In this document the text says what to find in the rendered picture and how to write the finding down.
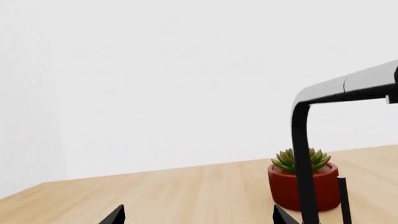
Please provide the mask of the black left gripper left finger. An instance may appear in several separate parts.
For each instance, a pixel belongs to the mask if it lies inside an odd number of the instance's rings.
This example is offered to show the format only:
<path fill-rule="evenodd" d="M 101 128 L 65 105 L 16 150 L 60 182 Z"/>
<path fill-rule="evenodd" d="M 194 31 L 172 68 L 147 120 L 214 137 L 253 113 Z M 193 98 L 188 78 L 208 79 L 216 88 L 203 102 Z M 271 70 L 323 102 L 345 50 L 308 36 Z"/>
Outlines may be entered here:
<path fill-rule="evenodd" d="M 98 224 L 124 224 L 124 222 L 125 222 L 124 205 L 119 205 Z"/>

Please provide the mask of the black sink faucet spout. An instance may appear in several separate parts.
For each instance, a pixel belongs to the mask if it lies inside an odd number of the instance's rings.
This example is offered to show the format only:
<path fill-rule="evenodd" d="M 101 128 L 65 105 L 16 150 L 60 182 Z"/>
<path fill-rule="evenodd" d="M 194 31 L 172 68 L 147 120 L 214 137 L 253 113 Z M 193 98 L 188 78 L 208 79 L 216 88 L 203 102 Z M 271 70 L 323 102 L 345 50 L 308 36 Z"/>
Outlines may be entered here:
<path fill-rule="evenodd" d="M 310 106 L 380 98 L 398 103 L 398 59 L 305 87 L 295 97 L 290 125 L 303 224 L 321 224 L 308 150 Z"/>

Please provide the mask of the green succulent plant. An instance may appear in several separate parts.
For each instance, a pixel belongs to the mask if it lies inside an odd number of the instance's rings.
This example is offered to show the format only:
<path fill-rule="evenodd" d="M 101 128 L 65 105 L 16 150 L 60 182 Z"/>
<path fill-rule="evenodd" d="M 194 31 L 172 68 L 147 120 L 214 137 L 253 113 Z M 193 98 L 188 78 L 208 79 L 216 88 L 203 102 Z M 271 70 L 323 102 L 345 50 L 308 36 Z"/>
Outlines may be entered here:
<path fill-rule="evenodd" d="M 309 156 L 312 171 L 318 171 L 325 167 L 331 159 L 327 153 L 322 152 L 321 149 L 315 150 L 314 148 L 309 148 Z M 293 149 L 286 149 L 285 151 L 280 151 L 276 154 L 277 159 L 271 159 L 274 166 L 278 167 L 287 173 L 296 173 L 295 157 Z"/>

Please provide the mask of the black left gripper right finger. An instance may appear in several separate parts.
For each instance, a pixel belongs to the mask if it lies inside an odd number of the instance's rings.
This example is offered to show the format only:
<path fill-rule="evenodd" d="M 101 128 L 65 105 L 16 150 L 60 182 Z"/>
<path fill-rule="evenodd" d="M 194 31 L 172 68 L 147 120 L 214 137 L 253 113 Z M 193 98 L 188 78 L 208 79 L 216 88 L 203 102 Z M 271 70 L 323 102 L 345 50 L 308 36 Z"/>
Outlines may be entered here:
<path fill-rule="evenodd" d="M 274 205 L 273 222 L 274 224 L 300 224 L 278 205 Z"/>

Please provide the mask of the red plant pot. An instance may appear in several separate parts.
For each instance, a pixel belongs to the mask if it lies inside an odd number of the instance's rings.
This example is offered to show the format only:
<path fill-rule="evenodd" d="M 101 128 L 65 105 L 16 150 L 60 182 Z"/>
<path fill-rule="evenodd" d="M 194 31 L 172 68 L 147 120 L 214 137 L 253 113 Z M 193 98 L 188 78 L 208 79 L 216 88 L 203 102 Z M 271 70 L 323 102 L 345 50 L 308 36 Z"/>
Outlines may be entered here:
<path fill-rule="evenodd" d="M 274 202 L 288 210 L 301 211 L 296 175 L 286 173 L 273 164 L 267 171 Z M 338 175 L 338 168 L 332 163 L 313 173 L 319 212 L 332 210 L 340 204 Z"/>

